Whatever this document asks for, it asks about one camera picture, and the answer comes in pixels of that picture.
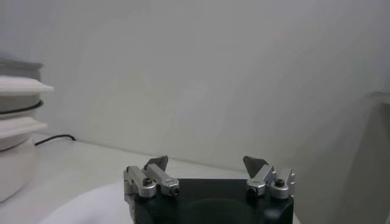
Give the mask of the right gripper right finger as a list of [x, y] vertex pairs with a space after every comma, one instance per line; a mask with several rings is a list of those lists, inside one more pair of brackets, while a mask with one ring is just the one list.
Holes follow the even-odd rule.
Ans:
[[246, 187], [250, 198], [259, 198], [267, 192], [278, 200], [294, 198], [296, 174], [292, 169], [278, 172], [265, 160], [251, 156], [245, 156], [243, 162], [249, 174]]

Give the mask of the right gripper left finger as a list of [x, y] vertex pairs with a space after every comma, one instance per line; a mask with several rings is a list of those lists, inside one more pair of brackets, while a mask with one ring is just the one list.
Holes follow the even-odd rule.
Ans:
[[180, 196], [180, 182], [166, 173], [168, 161], [165, 155], [151, 158], [142, 168], [127, 166], [123, 171], [124, 200], [130, 203], [162, 195], [176, 201]]

